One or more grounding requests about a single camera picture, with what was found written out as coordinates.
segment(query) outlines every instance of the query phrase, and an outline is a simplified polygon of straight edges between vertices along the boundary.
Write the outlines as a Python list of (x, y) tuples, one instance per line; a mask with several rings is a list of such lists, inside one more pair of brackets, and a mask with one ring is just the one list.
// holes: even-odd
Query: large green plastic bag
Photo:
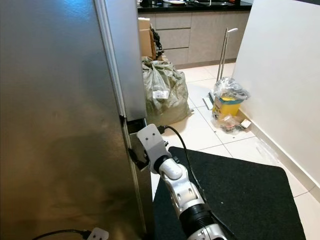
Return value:
[(183, 72), (170, 61), (142, 60), (143, 82), (148, 124), (169, 125), (181, 121), (192, 111)]

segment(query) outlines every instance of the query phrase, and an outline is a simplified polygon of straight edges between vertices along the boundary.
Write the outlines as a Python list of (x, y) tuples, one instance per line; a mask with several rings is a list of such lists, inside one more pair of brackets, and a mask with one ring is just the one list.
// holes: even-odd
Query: cardboard box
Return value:
[(141, 56), (150, 57), (153, 60), (155, 60), (156, 47), (155, 47), (154, 35), (151, 31), (150, 18), (139, 17), (138, 26), (139, 26)]

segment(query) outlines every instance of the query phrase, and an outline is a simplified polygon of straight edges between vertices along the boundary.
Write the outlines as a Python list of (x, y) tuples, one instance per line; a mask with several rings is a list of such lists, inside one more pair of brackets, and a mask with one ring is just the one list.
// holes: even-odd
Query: yellow container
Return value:
[(237, 100), (232, 97), (223, 96), (221, 98), (216, 97), (213, 102), (212, 113), (215, 116), (226, 116), (231, 114), (237, 115), (241, 103), (244, 100)]

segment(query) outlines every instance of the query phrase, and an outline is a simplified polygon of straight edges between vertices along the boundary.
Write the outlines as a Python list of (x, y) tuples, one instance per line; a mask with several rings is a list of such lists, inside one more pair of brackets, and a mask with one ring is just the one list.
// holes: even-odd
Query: label sticker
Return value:
[(169, 98), (169, 91), (153, 91), (153, 98), (154, 99), (168, 99)]

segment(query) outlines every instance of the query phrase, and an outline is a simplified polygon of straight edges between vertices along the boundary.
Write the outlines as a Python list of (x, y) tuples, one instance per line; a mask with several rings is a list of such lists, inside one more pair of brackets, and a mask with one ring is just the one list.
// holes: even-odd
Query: refrigerator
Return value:
[(152, 235), (136, 1), (1, 0), (0, 110), (1, 239)]

